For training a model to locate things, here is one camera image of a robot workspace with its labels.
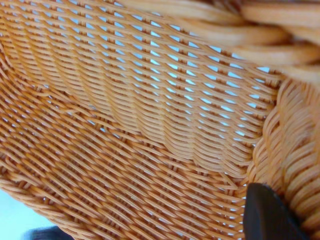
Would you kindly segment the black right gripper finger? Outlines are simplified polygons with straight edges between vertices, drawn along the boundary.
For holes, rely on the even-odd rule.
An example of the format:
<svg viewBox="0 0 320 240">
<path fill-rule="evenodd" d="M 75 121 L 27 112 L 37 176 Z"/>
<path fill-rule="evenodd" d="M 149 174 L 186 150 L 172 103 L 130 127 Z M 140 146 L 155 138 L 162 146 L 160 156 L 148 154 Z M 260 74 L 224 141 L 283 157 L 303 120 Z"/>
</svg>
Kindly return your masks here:
<svg viewBox="0 0 320 240">
<path fill-rule="evenodd" d="M 300 221 L 268 185 L 250 183 L 246 192 L 243 232 L 247 240 L 308 240 Z"/>
</svg>

